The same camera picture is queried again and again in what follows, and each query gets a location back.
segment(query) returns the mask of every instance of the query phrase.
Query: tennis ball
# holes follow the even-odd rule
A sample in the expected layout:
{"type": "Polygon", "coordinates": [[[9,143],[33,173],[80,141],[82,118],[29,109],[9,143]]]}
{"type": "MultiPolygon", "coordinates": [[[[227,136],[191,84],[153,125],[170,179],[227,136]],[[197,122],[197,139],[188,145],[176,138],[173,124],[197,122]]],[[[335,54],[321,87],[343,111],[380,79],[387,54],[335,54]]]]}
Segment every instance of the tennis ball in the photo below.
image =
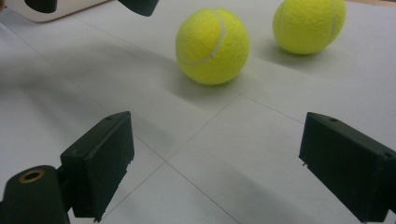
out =
{"type": "Polygon", "coordinates": [[[344,0],[285,0],[274,16],[274,36],[285,51],[316,53],[334,41],[345,18],[344,0]]]}
{"type": "Polygon", "coordinates": [[[222,8],[201,9],[181,25],[176,56],[192,80],[218,85],[236,77],[248,58],[249,39],[244,24],[222,8]]]}

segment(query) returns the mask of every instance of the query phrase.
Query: floor surface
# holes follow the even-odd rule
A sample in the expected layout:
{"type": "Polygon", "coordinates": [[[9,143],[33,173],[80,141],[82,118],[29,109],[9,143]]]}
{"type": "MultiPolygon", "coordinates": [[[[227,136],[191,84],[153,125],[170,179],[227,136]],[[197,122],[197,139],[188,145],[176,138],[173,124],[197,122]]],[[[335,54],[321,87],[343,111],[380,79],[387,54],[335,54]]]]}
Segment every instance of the floor surface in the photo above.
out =
{"type": "Polygon", "coordinates": [[[335,117],[396,148],[396,8],[346,3],[338,38],[296,56],[273,38],[280,3],[163,0],[145,18],[110,1],[45,23],[5,9],[0,197],[16,173],[60,166],[95,123],[129,110],[135,160],[103,223],[359,223],[298,159],[304,119],[335,117]],[[196,84],[176,63],[178,27],[203,7],[231,10],[250,35],[226,85],[196,84]]]}

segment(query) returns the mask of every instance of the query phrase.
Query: black object edge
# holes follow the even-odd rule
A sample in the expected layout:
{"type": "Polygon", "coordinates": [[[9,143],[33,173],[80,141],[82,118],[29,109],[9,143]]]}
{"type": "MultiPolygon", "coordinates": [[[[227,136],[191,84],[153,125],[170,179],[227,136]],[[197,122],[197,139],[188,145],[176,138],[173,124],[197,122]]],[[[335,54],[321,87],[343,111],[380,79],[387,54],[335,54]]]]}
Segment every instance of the black object edge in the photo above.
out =
{"type": "Polygon", "coordinates": [[[73,180],[75,217],[100,221],[133,159],[130,112],[103,119],[69,147],[61,155],[61,168],[73,180]]]}
{"type": "Polygon", "coordinates": [[[10,178],[1,205],[0,223],[68,223],[56,169],[42,165],[10,178]]]}
{"type": "Polygon", "coordinates": [[[24,2],[31,9],[41,13],[52,13],[56,11],[58,5],[58,0],[24,0],[24,2]]]}
{"type": "Polygon", "coordinates": [[[149,17],[154,12],[159,0],[119,0],[133,12],[149,17]]]}
{"type": "Polygon", "coordinates": [[[342,121],[308,113],[299,158],[359,221],[396,211],[396,152],[342,121]]]}

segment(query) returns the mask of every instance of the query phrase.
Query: tennis ball seam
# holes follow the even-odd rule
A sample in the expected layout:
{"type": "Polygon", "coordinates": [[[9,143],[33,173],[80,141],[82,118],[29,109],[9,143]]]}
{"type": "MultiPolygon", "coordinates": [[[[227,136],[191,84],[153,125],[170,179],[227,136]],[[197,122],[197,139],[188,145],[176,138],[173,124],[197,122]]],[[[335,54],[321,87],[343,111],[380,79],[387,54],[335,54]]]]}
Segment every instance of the tennis ball seam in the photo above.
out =
{"type": "Polygon", "coordinates": [[[329,39],[326,42],[326,45],[329,45],[329,43],[332,41],[332,35],[334,34],[335,31],[335,0],[332,0],[332,29],[330,30],[329,34],[329,39]]]}
{"type": "Polygon", "coordinates": [[[216,46],[213,48],[213,50],[207,56],[205,56],[203,59],[201,59],[199,61],[195,61],[195,62],[186,61],[183,57],[180,56],[179,52],[177,51],[177,57],[185,64],[188,64],[188,65],[199,65],[199,64],[202,64],[202,63],[206,63],[207,61],[209,61],[213,57],[215,57],[215,55],[219,52],[219,49],[221,47],[221,43],[223,42],[223,40],[225,38],[225,35],[226,35],[225,24],[224,24],[224,20],[222,19],[220,14],[215,9],[210,9],[210,10],[219,19],[219,23],[220,23],[220,37],[219,37],[219,40],[216,43],[216,46]]]}

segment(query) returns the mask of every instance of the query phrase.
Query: floor tile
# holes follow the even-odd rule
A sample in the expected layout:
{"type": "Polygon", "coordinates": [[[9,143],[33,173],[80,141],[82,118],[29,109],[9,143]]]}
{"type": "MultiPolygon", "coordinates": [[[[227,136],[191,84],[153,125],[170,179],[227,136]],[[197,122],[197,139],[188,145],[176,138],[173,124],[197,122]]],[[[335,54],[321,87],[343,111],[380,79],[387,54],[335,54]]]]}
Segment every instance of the floor tile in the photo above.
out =
{"type": "Polygon", "coordinates": [[[193,83],[174,63],[97,30],[75,32],[62,44],[32,47],[108,111],[131,110],[136,136],[164,159],[236,96],[193,83]]]}
{"type": "Polygon", "coordinates": [[[7,180],[24,169],[58,168],[61,153],[108,116],[62,76],[40,81],[0,77],[0,102],[1,195],[7,180]]]}
{"type": "Polygon", "coordinates": [[[244,73],[227,88],[300,122],[307,112],[335,117],[396,148],[396,139],[389,136],[396,125],[395,82],[391,69],[375,75],[312,75],[250,58],[244,73]]]}
{"type": "Polygon", "coordinates": [[[18,77],[22,82],[37,82],[40,79],[59,76],[60,72],[30,47],[14,49],[0,54],[0,77],[18,77]]]}
{"type": "Polygon", "coordinates": [[[15,35],[11,30],[9,30],[8,27],[3,24],[2,18],[0,18],[1,55],[7,55],[12,50],[26,48],[26,46],[27,44],[23,42],[17,35],[15,35]]]}
{"type": "Polygon", "coordinates": [[[56,39],[57,36],[67,34],[85,24],[70,16],[51,22],[29,21],[8,8],[0,14],[0,22],[27,44],[56,39]]]}
{"type": "Polygon", "coordinates": [[[103,222],[237,223],[168,164],[155,172],[103,222]]]}
{"type": "Polygon", "coordinates": [[[128,173],[120,182],[119,188],[108,205],[104,216],[112,211],[129,194],[143,183],[154,171],[157,170],[164,160],[149,149],[138,138],[134,138],[134,160],[128,166],[128,173]]]}
{"type": "Polygon", "coordinates": [[[169,162],[240,223],[358,223],[303,167],[303,128],[238,97],[169,162]]]}

